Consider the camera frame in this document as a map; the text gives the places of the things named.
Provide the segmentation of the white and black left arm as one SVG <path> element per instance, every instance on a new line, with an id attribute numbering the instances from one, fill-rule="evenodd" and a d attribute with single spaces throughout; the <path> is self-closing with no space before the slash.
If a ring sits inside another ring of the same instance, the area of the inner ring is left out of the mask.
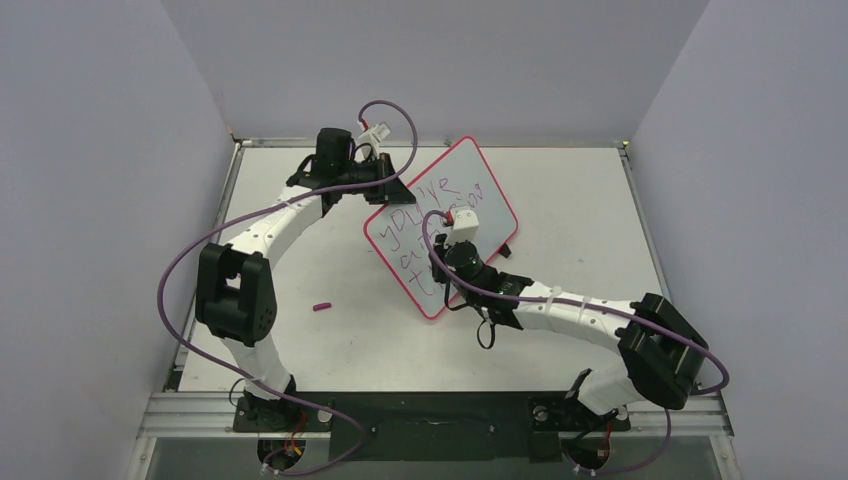
<path id="1" fill-rule="evenodd" d="M 200 252 L 196 318 L 247 372 L 243 408 L 248 419 L 287 430 L 304 416 L 290 396 L 295 379 L 271 336 L 277 315 L 273 266 L 346 194 L 361 195 L 371 205 L 416 201 L 396 178 L 390 155 L 379 150 L 389 133 L 384 123 L 364 127 L 358 138 L 343 129 L 321 129 L 314 153 L 300 163 L 276 199 L 276 211 L 226 244 L 209 243 Z"/>

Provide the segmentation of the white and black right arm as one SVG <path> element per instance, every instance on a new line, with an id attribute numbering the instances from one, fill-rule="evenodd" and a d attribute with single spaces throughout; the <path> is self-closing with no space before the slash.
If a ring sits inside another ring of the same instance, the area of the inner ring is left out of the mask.
<path id="1" fill-rule="evenodd" d="M 681 410 L 692 396 L 708 345 L 663 296 L 595 302 L 500 272 L 470 241 L 450 244 L 439 234 L 433 250 L 435 281 L 455 288 L 490 329 L 545 331 L 615 354 L 610 366 L 581 371 L 566 392 L 564 413 L 572 424 L 588 427 L 641 401 Z"/>

